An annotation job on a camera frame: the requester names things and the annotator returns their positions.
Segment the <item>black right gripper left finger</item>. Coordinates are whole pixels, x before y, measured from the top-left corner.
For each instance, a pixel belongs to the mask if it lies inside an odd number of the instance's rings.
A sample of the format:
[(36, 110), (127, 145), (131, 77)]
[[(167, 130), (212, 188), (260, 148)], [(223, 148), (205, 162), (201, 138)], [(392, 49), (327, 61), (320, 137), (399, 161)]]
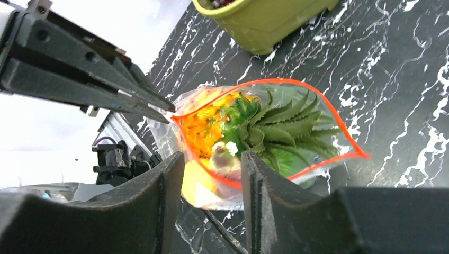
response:
[(175, 152), (85, 202), (1, 193), (1, 253), (170, 253), (184, 167)]

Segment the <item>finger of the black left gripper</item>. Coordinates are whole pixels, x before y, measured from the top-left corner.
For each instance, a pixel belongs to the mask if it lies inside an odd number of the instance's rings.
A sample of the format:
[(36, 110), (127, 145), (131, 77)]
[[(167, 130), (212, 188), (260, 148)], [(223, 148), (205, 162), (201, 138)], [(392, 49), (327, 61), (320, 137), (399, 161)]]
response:
[(115, 45), (51, 10), (1, 9), (1, 92), (161, 123), (176, 110)]

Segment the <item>yellow toy lemon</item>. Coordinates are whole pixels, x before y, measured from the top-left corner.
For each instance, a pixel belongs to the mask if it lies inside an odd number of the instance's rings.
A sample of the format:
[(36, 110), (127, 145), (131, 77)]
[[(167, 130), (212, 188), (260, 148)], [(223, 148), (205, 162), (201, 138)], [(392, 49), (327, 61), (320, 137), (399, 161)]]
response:
[(216, 192), (216, 180), (197, 161), (189, 161), (185, 165), (181, 190), (184, 199), (194, 207), (207, 207), (220, 200)]

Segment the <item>orange spiky toy fruit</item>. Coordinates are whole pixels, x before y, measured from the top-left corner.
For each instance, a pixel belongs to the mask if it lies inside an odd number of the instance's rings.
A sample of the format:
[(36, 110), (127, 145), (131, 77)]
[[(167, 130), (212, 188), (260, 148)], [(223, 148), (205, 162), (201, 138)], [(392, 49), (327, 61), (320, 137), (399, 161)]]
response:
[(270, 106), (276, 106), (274, 102), (278, 98), (269, 89), (265, 90), (265, 95), (267, 98), (263, 101), (257, 96), (233, 92), (181, 119), (181, 129), (193, 152), (210, 158), (214, 144), (232, 141), (238, 148), (237, 157), (243, 151), (261, 155), (265, 149), (264, 134), (255, 123)]

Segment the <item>clear zip bag orange zipper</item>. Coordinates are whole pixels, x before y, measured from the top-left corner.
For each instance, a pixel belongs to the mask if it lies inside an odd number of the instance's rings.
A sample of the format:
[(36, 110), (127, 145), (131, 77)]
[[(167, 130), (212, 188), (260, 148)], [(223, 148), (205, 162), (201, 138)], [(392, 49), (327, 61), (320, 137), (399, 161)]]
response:
[(244, 152), (301, 187), (367, 153), (328, 98), (299, 80), (269, 78), (181, 94), (167, 124), (147, 120), (159, 154), (185, 157), (181, 196), (206, 210), (243, 209)]

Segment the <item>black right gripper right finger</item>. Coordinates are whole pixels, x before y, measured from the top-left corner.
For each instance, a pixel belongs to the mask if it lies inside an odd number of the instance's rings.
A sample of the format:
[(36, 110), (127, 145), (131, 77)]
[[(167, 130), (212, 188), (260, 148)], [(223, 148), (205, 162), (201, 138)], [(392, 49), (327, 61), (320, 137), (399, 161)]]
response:
[(249, 253), (448, 253), (448, 189), (342, 187), (320, 197), (241, 157)]

